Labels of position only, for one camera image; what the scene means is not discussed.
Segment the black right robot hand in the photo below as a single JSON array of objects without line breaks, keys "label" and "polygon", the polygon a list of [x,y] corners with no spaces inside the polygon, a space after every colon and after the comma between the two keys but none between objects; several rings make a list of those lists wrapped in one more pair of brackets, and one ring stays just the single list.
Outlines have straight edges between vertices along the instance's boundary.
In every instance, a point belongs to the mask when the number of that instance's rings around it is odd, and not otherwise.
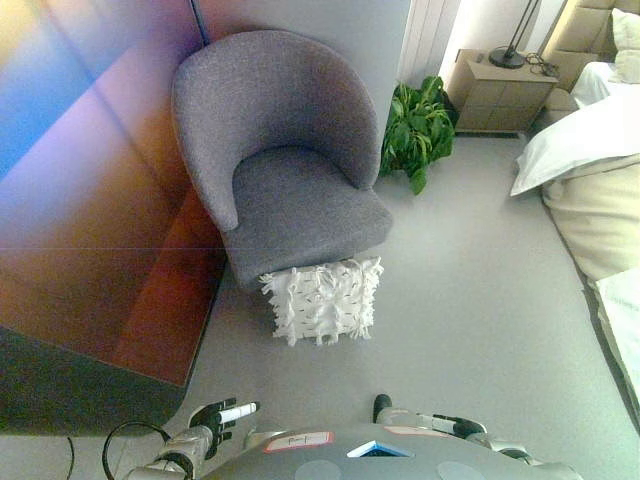
[{"label": "black right robot hand", "polygon": [[393,426],[422,427],[466,439],[472,434],[486,434],[487,429],[476,421],[440,414],[422,414],[405,408],[394,407],[391,397],[378,394],[373,403],[374,423]]}]

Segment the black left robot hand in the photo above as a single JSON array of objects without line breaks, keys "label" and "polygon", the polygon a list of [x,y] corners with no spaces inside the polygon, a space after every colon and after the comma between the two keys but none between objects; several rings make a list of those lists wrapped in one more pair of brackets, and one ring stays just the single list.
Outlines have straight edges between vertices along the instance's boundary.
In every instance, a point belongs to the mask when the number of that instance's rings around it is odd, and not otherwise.
[{"label": "black left robot hand", "polygon": [[194,411],[189,419],[189,427],[204,426],[213,434],[217,443],[232,437],[230,428],[235,422],[260,409],[260,402],[254,401],[238,405],[235,397],[207,404]]}]

